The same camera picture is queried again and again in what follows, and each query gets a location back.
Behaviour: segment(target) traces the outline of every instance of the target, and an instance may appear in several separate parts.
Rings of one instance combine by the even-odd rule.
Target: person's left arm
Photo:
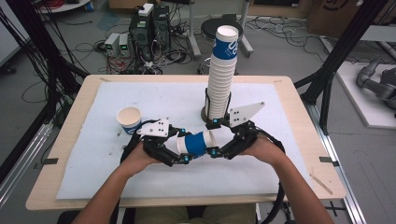
[[[155,162],[158,161],[149,157],[143,150],[143,144],[139,143],[125,161],[108,177],[105,184],[99,188],[93,198],[75,218],[73,224],[108,224],[128,179]]]

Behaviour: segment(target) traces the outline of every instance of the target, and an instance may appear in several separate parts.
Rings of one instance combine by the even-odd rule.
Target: person's right arm
[[[270,164],[285,190],[297,223],[333,223],[314,191],[308,186],[300,172],[277,146],[263,135],[241,155],[250,155]]]

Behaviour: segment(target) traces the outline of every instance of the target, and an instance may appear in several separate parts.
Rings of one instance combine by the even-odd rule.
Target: person's lap
[[[134,223],[161,224],[233,224],[255,223],[256,206],[248,204],[228,204],[207,206],[202,217],[189,219],[186,207],[151,207],[137,208]]]

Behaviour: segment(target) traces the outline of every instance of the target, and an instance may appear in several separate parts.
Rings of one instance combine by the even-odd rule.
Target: person
[[[291,160],[264,135],[259,134],[256,142],[240,155],[253,156],[274,168],[297,223],[333,223],[330,215]],[[73,223],[108,223],[127,180],[157,162],[146,154],[143,144],[139,143],[108,177]],[[208,206],[203,217],[192,220],[188,220],[187,211],[183,210],[183,207],[165,207],[163,210],[142,208],[136,209],[134,223],[255,223],[255,216],[254,204]]]

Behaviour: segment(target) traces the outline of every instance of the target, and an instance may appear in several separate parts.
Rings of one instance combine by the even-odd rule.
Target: human hand
[[[266,162],[272,166],[286,158],[285,153],[262,134],[258,134],[254,144],[239,155],[254,156],[259,161]]]
[[[128,178],[143,171],[152,163],[160,163],[151,158],[144,150],[143,143],[137,144],[136,148],[132,150],[131,154],[121,163],[119,170],[122,171]]]

